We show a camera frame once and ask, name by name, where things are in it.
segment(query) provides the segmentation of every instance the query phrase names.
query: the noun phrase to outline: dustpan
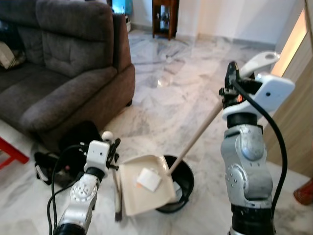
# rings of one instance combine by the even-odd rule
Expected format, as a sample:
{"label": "dustpan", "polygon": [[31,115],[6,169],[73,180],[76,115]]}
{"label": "dustpan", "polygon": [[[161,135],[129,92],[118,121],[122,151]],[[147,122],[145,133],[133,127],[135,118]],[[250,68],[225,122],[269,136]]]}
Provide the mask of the dustpan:
{"label": "dustpan", "polygon": [[[155,192],[137,183],[137,178],[143,168],[151,169],[161,177]],[[127,216],[154,210],[176,200],[174,183],[172,177],[167,175],[168,170],[164,156],[145,155],[119,164],[124,207]]]}

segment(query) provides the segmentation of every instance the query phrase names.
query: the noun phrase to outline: wooden stick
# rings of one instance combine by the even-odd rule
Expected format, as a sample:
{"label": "wooden stick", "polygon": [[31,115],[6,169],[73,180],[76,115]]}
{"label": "wooden stick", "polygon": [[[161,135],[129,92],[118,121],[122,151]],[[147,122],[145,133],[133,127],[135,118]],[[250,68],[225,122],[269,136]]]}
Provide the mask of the wooden stick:
{"label": "wooden stick", "polygon": [[167,172],[167,175],[171,175],[182,159],[186,156],[191,147],[195,144],[195,142],[199,139],[202,133],[207,129],[207,127],[211,124],[211,122],[215,119],[215,117],[219,114],[219,112],[223,109],[223,103],[219,100],[219,102],[215,105],[210,115],[205,119],[201,127],[197,130],[191,141],[187,144],[183,152],[176,159],[174,164],[171,166],[170,170]]}

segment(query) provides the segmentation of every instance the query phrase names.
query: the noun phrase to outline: gray sofa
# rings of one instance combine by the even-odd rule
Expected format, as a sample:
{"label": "gray sofa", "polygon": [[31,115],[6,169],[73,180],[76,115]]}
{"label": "gray sofa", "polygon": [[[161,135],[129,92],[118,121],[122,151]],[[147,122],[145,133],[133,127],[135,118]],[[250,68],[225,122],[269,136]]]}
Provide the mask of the gray sofa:
{"label": "gray sofa", "polygon": [[51,151],[82,121],[98,130],[131,100],[135,71],[124,15],[99,2],[0,0],[27,62],[0,69],[0,119]]}

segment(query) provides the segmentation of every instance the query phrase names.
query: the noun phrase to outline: white ball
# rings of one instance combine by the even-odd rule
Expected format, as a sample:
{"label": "white ball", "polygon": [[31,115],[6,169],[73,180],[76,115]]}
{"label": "white ball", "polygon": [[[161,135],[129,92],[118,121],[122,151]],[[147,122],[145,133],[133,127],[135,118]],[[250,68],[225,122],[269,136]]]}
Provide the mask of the white ball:
{"label": "white ball", "polygon": [[105,131],[102,134],[102,140],[105,142],[109,142],[110,145],[114,142],[114,136],[111,131]]}

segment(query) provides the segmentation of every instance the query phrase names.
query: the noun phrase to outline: marble floor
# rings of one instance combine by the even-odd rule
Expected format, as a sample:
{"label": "marble floor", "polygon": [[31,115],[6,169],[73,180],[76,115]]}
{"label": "marble floor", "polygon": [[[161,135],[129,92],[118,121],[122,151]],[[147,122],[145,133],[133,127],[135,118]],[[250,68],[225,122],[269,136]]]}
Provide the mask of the marble floor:
{"label": "marble floor", "polygon": [[[197,127],[218,102],[227,65],[239,66],[266,46],[224,38],[189,40],[152,39],[148,33],[129,35],[136,68],[133,105],[106,127],[122,142],[121,159],[144,154],[178,155]],[[230,203],[220,154],[226,122],[219,115],[186,157],[195,187],[186,207],[171,215],[150,211],[114,222],[112,178],[101,184],[89,235],[225,235],[231,225]],[[40,146],[0,122],[0,135],[32,157]],[[268,163],[276,187],[281,167]],[[293,191],[307,177],[289,171],[275,213],[279,235],[312,235],[313,210],[296,202]],[[50,187],[35,180],[33,160],[13,162],[0,171],[0,234],[48,233],[46,204]],[[57,196],[58,215],[68,193]]]}

